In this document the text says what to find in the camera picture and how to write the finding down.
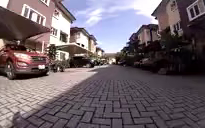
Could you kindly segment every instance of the blue sky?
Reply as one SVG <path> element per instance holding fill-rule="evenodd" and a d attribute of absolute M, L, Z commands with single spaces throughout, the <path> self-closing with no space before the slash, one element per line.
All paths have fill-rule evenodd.
<path fill-rule="evenodd" d="M 151 17 L 161 0 L 64 0 L 76 17 L 72 26 L 93 34 L 106 53 L 119 52 L 142 24 L 157 23 Z"/>

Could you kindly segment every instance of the car tire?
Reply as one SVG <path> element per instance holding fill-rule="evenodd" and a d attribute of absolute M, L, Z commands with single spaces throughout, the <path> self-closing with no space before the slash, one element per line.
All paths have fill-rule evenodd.
<path fill-rule="evenodd" d="M 92 65 L 91 65 L 91 64 L 86 64 L 86 67 L 87 67 L 87 68 L 91 68 Z"/>
<path fill-rule="evenodd" d="M 7 62 L 5 72 L 9 80 L 14 80 L 16 78 L 15 69 L 11 61 Z"/>
<path fill-rule="evenodd" d="M 49 75 L 49 71 L 43 72 L 42 76 L 48 76 Z"/>

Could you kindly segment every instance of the white building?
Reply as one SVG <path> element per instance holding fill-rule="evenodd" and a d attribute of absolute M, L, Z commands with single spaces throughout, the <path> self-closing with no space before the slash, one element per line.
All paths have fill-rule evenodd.
<path fill-rule="evenodd" d="M 74 20 L 76 20 L 75 17 L 66 7 L 61 2 L 57 3 L 52 17 L 50 44 L 68 45 L 70 43 L 70 27 Z M 58 60 L 68 59 L 69 52 L 58 50 L 57 58 Z"/>

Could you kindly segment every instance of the tree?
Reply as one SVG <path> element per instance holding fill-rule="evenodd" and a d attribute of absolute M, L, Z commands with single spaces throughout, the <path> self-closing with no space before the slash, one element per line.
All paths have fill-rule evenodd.
<path fill-rule="evenodd" d="M 48 47 L 48 56 L 51 60 L 56 60 L 57 48 L 54 44 L 50 44 Z"/>

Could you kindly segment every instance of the awning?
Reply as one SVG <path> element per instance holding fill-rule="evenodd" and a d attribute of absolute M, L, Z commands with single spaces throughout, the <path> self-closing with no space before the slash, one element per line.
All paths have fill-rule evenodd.
<path fill-rule="evenodd" d="M 58 50 L 69 52 L 71 55 L 75 54 L 91 54 L 91 52 L 76 43 L 65 44 L 61 46 L 56 46 Z"/>
<path fill-rule="evenodd" d="M 0 6 L 0 39 L 25 40 L 50 29 Z"/>

